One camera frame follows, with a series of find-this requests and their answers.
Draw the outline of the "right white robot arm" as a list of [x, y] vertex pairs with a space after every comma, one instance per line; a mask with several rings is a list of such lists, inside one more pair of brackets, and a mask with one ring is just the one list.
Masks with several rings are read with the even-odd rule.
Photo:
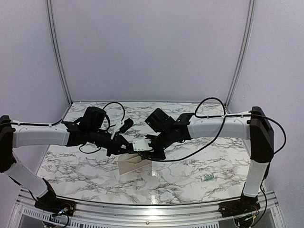
[[267, 167], [274, 157], [274, 130], [263, 110], [254, 106], [251, 111], [238, 114], [198, 117], [194, 113], [183, 113], [176, 120], [157, 108], [145, 120], [158, 133], [147, 135], [143, 150], [154, 153], [154, 158], [164, 160], [164, 150], [173, 143], [203, 137], [239, 138], [250, 140], [250, 165], [243, 196], [236, 201], [235, 208], [245, 213], [254, 205]]

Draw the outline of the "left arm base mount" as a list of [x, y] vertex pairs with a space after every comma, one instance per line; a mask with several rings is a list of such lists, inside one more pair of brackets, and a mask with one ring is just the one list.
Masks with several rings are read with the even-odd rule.
[[58, 213], [63, 209], [67, 209], [63, 214], [73, 216], [76, 203], [71, 200], [58, 198], [51, 185], [46, 182], [47, 192], [42, 197], [36, 197], [35, 208], [45, 211]]

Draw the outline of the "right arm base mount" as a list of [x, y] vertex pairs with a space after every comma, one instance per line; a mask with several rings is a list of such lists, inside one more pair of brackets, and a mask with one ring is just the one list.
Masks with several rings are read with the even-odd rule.
[[236, 200], [230, 200], [219, 204], [219, 213], [223, 218], [237, 216], [260, 210], [258, 197], [247, 197], [241, 194], [241, 197]]

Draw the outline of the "small green white sticker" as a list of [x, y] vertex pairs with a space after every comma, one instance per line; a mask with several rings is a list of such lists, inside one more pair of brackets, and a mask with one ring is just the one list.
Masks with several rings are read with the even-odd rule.
[[211, 181], [215, 178], [215, 176], [213, 174], [203, 174], [201, 177], [200, 177], [200, 180], [202, 182], [204, 181]]

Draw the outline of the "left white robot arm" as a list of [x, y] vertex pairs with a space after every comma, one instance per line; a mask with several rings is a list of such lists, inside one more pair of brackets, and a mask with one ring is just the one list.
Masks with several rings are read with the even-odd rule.
[[49, 211], [56, 211], [60, 201], [50, 184], [23, 165], [14, 156], [13, 149], [32, 145], [74, 147], [91, 143], [105, 148], [108, 156], [127, 153], [130, 143], [122, 134], [131, 128], [133, 120], [128, 118], [102, 129], [104, 120], [110, 120], [107, 112], [93, 106], [72, 122], [22, 123], [4, 115], [0, 118], [0, 172], [30, 190]]

